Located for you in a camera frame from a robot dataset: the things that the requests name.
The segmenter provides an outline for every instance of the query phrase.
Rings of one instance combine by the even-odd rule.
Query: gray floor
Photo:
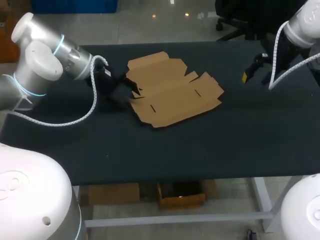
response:
[[[115,14],[39,17],[80,45],[215,41],[234,30],[216,32],[213,0],[119,0]]]
[[[265,178],[272,203],[276,201],[289,179],[290,177]],[[197,209],[159,211],[156,201],[113,204],[95,206],[93,219],[244,213],[258,210],[249,179],[217,179],[216,183],[220,198],[208,200],[204,206]],[[275,233],[263,233],[260,221],[254,220],[93,228],[90,232],[90,240],[245,240],[248,228],[258,232],[260,240],[285,240],[281,229]]]
[[[159,42],[215,41],[234,30],[226,26],[216,32],[217,15],[213,0],[119,0],[115,14],[39,15],[54,29],[79,45],[136,44]],[[0,64],[0,73],[9,69]],[[0,127],[3,117],[0,116]],[[277,199],[288,177],[267,177],[272,201]],[[161,212],[156,202],[95,206],[94,219],[147,217],[169,214],[252,212],[256,201],[247,179],[218,179],[220,199],[209,200],[198,209]],[[281,230],[262,233],[258,221],[181,223],[94,228],[91,240],[244,240],[246,230],[259,232],[261,240],[284,240]]]

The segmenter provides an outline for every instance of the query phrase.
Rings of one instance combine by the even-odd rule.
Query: blue crate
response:
[[[118,0],[31,0],[35,14],[115,13]]]

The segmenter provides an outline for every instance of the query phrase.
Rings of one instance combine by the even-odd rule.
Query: table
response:
[[[201,75],[207,71],[213,76],[225,91],[220,98],[222,104],[161,129],[141,123],[131,109],[117,112],[101,101],[88,120],[64,128],[48,128],[9,116],[1,142],[54,158],[73,185],[253,178],[261,206],[258,213],[92,220],[87,222],[88,227],[249,218],[268,219],[264,229],[271,232],[279,223],[286,191],[301,179],[299,176],[320,172],[319,87],[306,67],[296,70],[272,91],[260,83],[266,68],[244,85],[244,69],[263,52],[259,42],[84,48],[106,57],[118,74],[127,70],[130,59],[165,51],[171,58],[181,58],[188,72]],[[50,88],[30,116],[63,123],[83,116],[91,104],[92,91],[84,82],[64,78]],[[297,176],[272,209],[270,200],[266,200],[269,198],[263,176]]]

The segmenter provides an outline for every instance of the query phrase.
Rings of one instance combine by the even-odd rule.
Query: cardboard flap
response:
[[[191,84],[166,89],[153,96],[131,100],[131,105],[140,120],[154,127],[168,126],[208,111],[220,103],[215,96],[199,95]]]
[[[190,86],[203,98],[218,98],[224,93],[217,81],[206,72],[198,79],[190,82]]]
[[[148,56],[143,56],[143,57],[140,57],[137,59],[130,60],[128,62],[128,68],[130,70],[133,70],[133,69],[137,69],[140,67],[145,67],[150,64],[155,64],[155,63],[167,60],[167,59],[169,59],[168,54],[166,52],[162,51],[162,52],[158,52],[158,53],[151,54]]]
[[[186,70],[187,66],[181,59],[170,58],[130,70],[126,76],[144,90],[146,87],[156,86],[163,82],[178,81],[183,78]]]
[[[188,75],[182,77],[180,80],[171,80],[170,82],[160,81],[159,84],[157,85],[144,87],[144,89],[140,90],[140,95],[136,94],[135,92],[132,92],[132,93],[135,98],[151,97],[153,95],[159,94],[162,91],[167,91],[169,89],[186,85],[192,80],[196,79],[197,77],[198,77],[198,74],[195,71],[193,71]]]
[[[184,112],[182,114],[177,114],[176,116],[173,116],[170,119],[165,119],[163,121],[155,120],[151,123],[151,125],[154,128],[167,127],[171,124],[180,122],[184,119],[188,119],[188,118],[194,117],[196,115],[203,114],[209,110],[214,109],[215,107],[219,106],[220,104],[221,104],[221,101],[219,101],[218,99],[214,99],[211,102],[207,103],[206,105],[198,106],[198,107],[196,107],[194,109],[190,109],[190,111]]]

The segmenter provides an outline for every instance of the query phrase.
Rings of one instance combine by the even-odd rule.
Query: cardboard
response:
[[[120,183],[89,186],[89,204],[107,205],[135,203],[140,200],[138,183]]]
[[[0,0],[0,63],[18,61],[20,51],[11,34],[19,19],[30,11],[30,0]]]
[[[218,187],[216,184],[216,180],[207,179],[201,181],[202,190],[206,195],[206,199],[218,199]]]
[[[206,200],[206,194],[201,188],[200,182],[179,182],[172,183],[172,189],[167,189],[171,184],[158,183],[158,199],[161,210],[182,210],[198,208]],[[187,187],[188,194],[183,194],[184,190],[179,185]]]
[[[187,66],[181,59],[169,58],[165,52],[128,62],[127,77],[136,82],[141,96],[133,93],[133,110],[140,120],[154,128],[166,127],[207,112],[221,102],[224,92],[218,82],[205,72],[185,75]]]

